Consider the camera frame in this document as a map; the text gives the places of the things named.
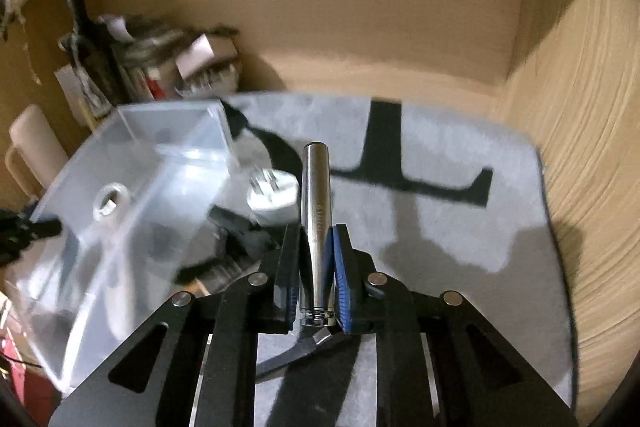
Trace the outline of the grey rug with letters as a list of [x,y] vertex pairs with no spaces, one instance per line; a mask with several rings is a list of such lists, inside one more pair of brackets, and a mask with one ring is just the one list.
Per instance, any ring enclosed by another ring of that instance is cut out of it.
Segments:
[[413,291],[468,297],[567,404],[573,312],[536,148],[518,132],[373,98],[256,93],[224,110],[239,156],[295,172],[329,147],[332,216]]

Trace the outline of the clear plastic storage bin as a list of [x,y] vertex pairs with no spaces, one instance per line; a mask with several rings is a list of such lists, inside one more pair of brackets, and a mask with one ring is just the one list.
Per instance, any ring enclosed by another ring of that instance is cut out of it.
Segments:
[[128,105],[70,158],[36,207],[62,232],[10,266],[38,364],[72,392],[177,288],[235,161],[219,102]]

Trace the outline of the white bowl of stones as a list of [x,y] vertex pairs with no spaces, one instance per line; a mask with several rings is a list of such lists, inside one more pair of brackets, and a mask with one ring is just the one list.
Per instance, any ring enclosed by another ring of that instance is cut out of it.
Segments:
[[232,95],[239,89],[242,66],[230,62],[203,69],[181,80],[176,92],[183,100],[210,100]]

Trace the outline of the small white cardboard box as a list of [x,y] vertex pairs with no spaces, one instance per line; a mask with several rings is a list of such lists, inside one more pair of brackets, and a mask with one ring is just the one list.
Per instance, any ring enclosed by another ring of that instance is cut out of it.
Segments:
[[216,64],[234,61],[238,50],[229,37],[203,34],[176,57],[176,66],[182,79]]

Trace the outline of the black gold lighter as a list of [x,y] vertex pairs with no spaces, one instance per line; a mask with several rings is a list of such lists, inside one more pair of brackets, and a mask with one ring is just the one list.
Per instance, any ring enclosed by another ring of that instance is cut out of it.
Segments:
[[196,297],[223,293],[232,283],[246,277],[258,269],[259,262],[239,255],[237,258],[224,256],[187,265],[178,270],[174,283]]

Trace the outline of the dark wine bottle elephant label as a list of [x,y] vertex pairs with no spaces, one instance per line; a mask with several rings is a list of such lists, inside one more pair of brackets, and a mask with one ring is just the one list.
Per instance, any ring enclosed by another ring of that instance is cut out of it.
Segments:
[[85,0],[66,0],[66,3],[73,20],[68,42],[78,77],[88,79],[111,106],[130,103],[131,96],[112,47],[113,39],[105,26],[89,16]]

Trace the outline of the white plug adapter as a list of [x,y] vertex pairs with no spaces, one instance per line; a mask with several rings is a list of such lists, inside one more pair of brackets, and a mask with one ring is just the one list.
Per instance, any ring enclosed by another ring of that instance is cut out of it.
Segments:
[[294,174],[271,168],[257,169],[248,181],[246,202],[258,225],[275,228],[298,221],[299,183]]

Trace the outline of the silver metal tube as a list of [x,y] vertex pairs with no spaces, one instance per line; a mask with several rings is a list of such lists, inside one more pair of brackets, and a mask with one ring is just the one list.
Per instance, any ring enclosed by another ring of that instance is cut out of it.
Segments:
[[303,324],[333,325],[334,264],[328,245],[332,227],[331,173],[329,147],[310,142],[304,148],[300,189],[300,283]]

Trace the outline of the white handheld facial massager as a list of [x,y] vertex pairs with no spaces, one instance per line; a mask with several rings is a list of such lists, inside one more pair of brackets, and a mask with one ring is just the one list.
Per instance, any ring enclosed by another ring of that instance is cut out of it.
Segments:
[[106,184],[93,201],[93,219],[96,221],[122,220],[131,204],[132,196],[128,187],[116,182]]

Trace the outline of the stack of books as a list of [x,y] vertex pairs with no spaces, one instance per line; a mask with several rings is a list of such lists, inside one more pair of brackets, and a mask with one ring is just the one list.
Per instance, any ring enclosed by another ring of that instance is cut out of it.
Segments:
[[178,100],[176,58],[190,46],[195,31],[144,17],[119,17],[116,22],[110,26],[113,50],[131,100]]

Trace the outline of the white handwritten note paper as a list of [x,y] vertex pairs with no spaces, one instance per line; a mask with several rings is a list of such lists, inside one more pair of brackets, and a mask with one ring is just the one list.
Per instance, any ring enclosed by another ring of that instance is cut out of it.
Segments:
[[90,124],[88,124],[87,117],[84,112],[85,107],[80,103],[84,98],[84,95],[82,94],[80,82],[77,79],[72,66],[65,65],[56,70],[54,75],[63,91],[64,98],[70,108],[70,113],[72,113],[73,117],[81,127],[89,128]]

